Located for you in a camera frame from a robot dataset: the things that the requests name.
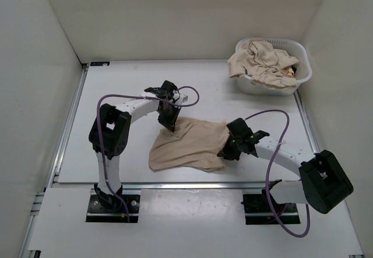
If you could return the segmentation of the beige trousers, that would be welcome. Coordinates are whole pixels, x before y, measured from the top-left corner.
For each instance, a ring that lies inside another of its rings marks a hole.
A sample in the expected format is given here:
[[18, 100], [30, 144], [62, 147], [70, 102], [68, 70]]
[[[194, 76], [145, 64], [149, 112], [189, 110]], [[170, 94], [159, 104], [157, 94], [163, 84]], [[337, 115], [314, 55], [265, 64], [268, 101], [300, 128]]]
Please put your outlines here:
[[218, 153], [229, 133], [227, 122], [180, 117], [174, 131], [163, 129], [149, 152], [152, 171], [189, 167], [205, 172], [222, 171], [225, 163]]

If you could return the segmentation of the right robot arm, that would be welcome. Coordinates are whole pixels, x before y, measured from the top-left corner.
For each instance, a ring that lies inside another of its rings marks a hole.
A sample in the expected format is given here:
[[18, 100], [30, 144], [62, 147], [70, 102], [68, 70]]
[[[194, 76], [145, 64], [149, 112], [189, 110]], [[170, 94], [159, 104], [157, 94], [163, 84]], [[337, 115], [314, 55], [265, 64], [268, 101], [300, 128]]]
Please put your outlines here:
[[238, 118], [227, 124], [228, 139], [219, 151], [225, 160], [239, 160], [245, 153], [275, 164], [296, 174], [296, 181], [269, 181], [262, 193], [262, 205], [268, 211], [282, 204], [307, 204], [327, 214], [354, 191], [353, 185], [338, 162], [327, 150], [313, 153], [275, 140], [262, 130], [253, 132]]

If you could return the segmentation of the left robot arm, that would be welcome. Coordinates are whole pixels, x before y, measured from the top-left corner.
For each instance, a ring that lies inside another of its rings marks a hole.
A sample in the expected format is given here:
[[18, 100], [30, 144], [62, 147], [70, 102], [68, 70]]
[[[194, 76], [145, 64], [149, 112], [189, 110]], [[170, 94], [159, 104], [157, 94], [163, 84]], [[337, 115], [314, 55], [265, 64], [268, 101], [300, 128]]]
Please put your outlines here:
[[[103, 103], [106, 98], [125, 98], [124, 103]], [[119, 157], [125, 150], [131, 125], [152, 112], [158, 113], [158, 122], [173, 131], [181, 105], [188, 96], [181, 94], [178, 87], [164, 81], [161, 87], [148, 87], [139, 96], [106, 95], [99, 100], [96, 119], [89, 133], [98, 161], [99, 181], [94, 190], [99, 202], [108, 211], [126, 212], [127, 204], [122, 198], [119, 177]]]

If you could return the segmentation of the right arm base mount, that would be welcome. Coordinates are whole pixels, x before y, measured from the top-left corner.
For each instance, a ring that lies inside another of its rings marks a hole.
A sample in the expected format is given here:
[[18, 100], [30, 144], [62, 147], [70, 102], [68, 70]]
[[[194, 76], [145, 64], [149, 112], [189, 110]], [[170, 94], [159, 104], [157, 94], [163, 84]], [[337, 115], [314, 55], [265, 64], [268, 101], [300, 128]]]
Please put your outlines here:
[[[278, 225], [268, 201], [262, 194], [243, 194], [241, 204], [244, 206], [246, 225]], [[297, 206], [291, 204], [277, 204], [273, 202], [276, 214], [283, 224], [300, 224]]]

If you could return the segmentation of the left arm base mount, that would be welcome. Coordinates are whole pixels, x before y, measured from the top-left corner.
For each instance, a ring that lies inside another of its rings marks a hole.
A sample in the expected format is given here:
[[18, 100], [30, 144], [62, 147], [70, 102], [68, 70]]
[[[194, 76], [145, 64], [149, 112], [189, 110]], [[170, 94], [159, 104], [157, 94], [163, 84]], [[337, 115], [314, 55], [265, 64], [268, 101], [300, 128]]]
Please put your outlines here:
[[86, 222], [99, 223], [131, 223], [135, 224], [139, 219], [140, 195], [122, 195], [129, 211], [129, 217], [121, 201], [109, 207], [96, 194], [90, 195], [86, 213]]

